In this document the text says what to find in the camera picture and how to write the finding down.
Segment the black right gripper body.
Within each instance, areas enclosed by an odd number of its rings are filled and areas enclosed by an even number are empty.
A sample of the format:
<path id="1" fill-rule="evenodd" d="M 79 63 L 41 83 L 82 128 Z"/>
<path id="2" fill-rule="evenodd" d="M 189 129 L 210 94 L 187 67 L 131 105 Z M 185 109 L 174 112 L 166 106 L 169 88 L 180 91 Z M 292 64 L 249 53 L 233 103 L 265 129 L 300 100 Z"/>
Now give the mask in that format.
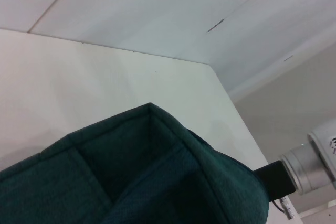
<path id="1" fill-rule="evenodd" d="M 296 191 L 296 186 L 282 161 L 276 161 L 254 170 L 267 192 L 269 201 L 274 201 Z"/>

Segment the dark teal insulated lunch bag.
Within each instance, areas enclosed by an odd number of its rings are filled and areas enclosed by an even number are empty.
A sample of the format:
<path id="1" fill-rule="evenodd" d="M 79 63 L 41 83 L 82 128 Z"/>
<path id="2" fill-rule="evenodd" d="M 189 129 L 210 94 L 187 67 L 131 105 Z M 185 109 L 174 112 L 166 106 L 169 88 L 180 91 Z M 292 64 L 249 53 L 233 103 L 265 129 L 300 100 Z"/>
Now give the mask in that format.
<path id="1" fill-rule="evenodd" d="M 148 103 L 0 172 L 0 224 L 266 224 L 241 162 Z"/>

